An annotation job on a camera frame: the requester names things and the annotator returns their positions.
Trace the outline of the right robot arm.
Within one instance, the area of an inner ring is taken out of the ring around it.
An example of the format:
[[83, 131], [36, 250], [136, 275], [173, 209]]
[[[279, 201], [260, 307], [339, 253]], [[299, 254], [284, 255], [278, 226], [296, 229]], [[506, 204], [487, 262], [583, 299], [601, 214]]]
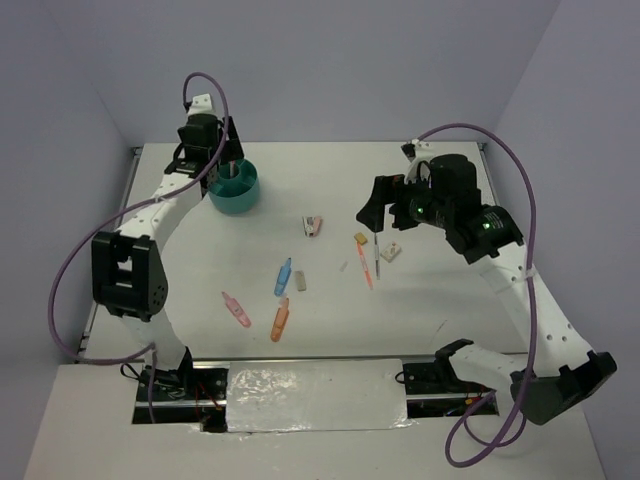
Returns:
[[544, 425], [593, 395], [617, 370], [612, 355], [596, 352], [566, 318], [542, 279], [526, 265], [524, 237], [502, 207], [483, 202], [475, 165], [461, 154], [415, 159], [406, 174], [378, 176], [356, 219], [371, 232], [427, 224], [489, 285], [530, 350], [525, 362], [454, 341], [435, 354], [435, 380], [446, 391], [466, 382], [507, 392], [526, 420]]

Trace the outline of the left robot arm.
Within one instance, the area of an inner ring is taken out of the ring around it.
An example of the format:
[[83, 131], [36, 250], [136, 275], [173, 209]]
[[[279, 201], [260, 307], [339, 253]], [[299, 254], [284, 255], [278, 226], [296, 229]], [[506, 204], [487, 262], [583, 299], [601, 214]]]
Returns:
[[119, 318], [146, 352], [146, 385], [171, 397], [196, 385], [189, 349], [175, 334], [164, 305], [169, 285], [161, 254], [186, 215], [206, 196], [218, 169], [244, 152], [231, 117], [195, 113], [179, 128], [180, 142], [148, 205], [113, 232], [91, 241], [94, 300]]

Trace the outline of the orange slim highlighter pen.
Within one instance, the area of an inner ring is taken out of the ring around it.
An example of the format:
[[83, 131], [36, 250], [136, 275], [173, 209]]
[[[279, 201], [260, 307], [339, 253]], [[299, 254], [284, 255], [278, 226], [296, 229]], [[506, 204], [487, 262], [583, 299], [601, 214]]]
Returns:
[[360, 259], [360, 262], [361, 262], [361, 266], [362, 266], [362, 269], [363, 269], [363, 272], [364, 272], [364, 276], [365, 276], [368, 288], [370, 290], [373, 290], [373, 288], [374, 288], [373, 280], [372, 280], [372, 277], [371, 277], [370, 270], [368, 268], [368, 264], [367, 264], [367, 261], [366, 261], [364, 250], [362, 248], [362, 245], [357, 241], [356, 241], [356, 248], [357, 248], [358, 256], [359, 256], [359, 259]]

